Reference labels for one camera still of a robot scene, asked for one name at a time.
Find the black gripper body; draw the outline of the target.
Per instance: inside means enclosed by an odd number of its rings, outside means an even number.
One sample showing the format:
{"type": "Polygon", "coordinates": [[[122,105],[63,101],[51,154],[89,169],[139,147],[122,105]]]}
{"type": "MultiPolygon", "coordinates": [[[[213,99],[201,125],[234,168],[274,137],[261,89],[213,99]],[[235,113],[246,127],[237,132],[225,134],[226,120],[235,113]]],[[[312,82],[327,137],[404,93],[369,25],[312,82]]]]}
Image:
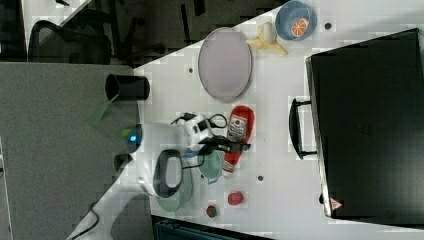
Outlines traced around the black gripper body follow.
{"type": "Polygon", "coordinates": [[[248,143],[234,142],[223,136],[208,137],[200,142],[200,155],[209,155],[213,151],[223,151],[225,153],[240,153],[250,149],[248,143]]]}

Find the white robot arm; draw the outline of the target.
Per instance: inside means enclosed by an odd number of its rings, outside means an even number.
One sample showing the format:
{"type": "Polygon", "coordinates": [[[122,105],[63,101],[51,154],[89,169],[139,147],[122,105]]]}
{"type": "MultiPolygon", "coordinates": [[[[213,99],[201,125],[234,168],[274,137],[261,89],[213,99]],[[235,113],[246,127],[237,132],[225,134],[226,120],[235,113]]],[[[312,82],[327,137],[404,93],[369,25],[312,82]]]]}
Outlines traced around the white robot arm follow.
{"type": "Polygon", "coordinates": [[[113,240],[112,226],[134,197],[175,195],[182,185],[185,154],[208,155],[215,150],[239,153],[250,145],[215,135],[203,120],[139,124],[129,137],[129,147],[129,162],[66,240],[113,240]]]}

